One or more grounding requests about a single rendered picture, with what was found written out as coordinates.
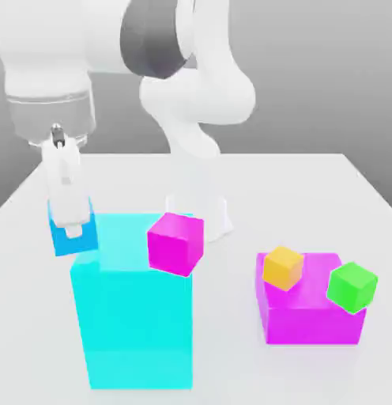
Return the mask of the small green cube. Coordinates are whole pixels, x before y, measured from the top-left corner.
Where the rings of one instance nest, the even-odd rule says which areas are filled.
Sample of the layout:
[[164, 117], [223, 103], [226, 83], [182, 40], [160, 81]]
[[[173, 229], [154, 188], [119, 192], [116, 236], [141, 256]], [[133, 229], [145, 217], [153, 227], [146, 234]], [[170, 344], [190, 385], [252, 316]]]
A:
[[326, 297], [346, 312], [356, 314], [372, 303], [378, 276], [350, 262], [332, 270]]

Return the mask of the small blue cube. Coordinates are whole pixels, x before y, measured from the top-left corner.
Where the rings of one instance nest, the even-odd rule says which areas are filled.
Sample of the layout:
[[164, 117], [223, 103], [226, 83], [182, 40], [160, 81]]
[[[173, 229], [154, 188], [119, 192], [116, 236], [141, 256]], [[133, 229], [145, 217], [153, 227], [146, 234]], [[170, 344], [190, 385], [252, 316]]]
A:
[[51, 213], [50, 202], [47, 202], [47, 216], [51, 230], [51, 237], [56, 256], [69, 255], [98, 249], [98, 236], [96, 231], [96, 216], [89, 199], [89, 222], [82, 225], [82, 234], [79, 237], [69, 238], [64, 228], [57, 227]]

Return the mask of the large magenta box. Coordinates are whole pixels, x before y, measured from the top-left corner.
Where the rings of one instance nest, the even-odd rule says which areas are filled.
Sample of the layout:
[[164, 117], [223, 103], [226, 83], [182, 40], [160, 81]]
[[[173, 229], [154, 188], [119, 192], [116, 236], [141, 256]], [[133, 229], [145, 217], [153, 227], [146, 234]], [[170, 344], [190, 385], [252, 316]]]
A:
[[346, 312], [326, 297], [330, 273], [340, 267], [336, 253], [308, 252], [303, 275], [289, 291], [262, 279], [265, 252], [256, 257], [255, 294], [266, 343], [278, 345], [355, 345], [367, 310]]

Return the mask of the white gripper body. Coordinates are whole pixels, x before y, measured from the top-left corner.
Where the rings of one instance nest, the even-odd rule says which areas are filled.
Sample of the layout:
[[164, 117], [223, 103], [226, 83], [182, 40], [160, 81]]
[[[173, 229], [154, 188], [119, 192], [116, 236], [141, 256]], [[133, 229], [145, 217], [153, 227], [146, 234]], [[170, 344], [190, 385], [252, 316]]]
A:
[[89, 195], [81, 171], [81, 155], [74, 138], [56, 147], [51, 139], [42, 144], [52, 218], [58, 227], [89, 221]]

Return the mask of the small magenta cube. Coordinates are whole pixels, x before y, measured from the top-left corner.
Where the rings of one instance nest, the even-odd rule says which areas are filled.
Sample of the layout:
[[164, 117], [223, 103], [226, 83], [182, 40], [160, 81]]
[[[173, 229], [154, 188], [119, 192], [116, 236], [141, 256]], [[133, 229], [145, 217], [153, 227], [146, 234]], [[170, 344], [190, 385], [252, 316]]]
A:
[[147, 232], [149, 265], [188, 277], [204, 254], [204, 221], [166, 212]]

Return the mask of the small orange cube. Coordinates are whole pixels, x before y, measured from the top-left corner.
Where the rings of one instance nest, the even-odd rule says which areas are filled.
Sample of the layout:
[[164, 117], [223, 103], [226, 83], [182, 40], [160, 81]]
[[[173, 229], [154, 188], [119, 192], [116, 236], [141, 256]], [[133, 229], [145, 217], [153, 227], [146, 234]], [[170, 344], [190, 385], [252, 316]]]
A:
[[289, 291], [301, 278], [304, 256], [284, 246], [269, 252], [263, 261], [262, 280]]

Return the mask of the large cyan box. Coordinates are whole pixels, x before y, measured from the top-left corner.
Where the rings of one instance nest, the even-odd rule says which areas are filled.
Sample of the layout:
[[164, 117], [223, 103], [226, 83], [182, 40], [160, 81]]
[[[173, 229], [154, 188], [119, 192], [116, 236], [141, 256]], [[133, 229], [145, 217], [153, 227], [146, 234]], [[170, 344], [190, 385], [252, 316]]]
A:
[[193, 386], [192, 279], [149, 267], [158, 214], [97, 214], [99, 247], [70, 269], [93, 389]]

